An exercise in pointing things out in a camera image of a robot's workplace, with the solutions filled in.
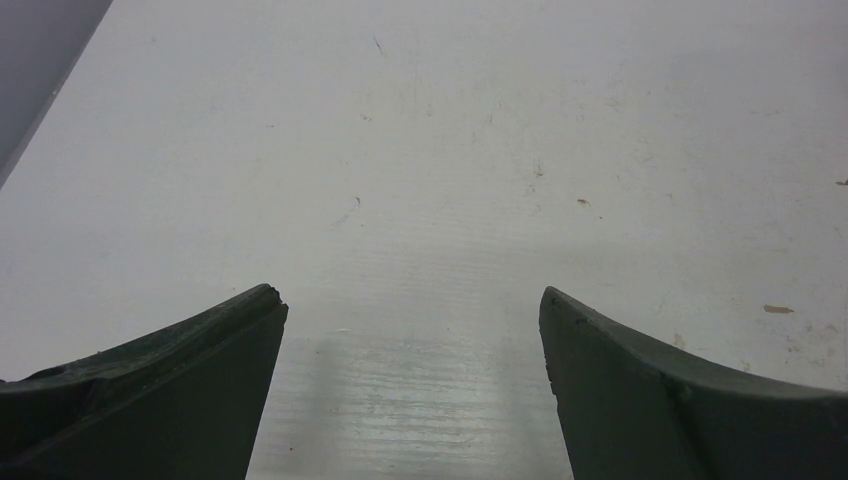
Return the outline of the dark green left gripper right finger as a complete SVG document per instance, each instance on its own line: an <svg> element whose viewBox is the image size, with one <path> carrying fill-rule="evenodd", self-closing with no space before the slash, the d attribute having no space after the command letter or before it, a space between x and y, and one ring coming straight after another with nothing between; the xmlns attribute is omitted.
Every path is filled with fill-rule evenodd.
<svg viewBox="0 0 848 480"><path fill-rule="evenodd" d="M539 329L577 479L843 479L847 396L722 366L548 287Z"/></svg>

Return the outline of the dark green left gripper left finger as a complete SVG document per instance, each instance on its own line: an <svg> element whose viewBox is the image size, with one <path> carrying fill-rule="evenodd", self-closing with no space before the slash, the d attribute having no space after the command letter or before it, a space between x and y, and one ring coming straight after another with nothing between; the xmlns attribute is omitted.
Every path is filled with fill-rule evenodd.
<svg viewBox="0 0 848 480"><path fill-rule="evenodd" d="M257 285L191 318L1 385L5 479L243 479L287 305Z"/></svg>

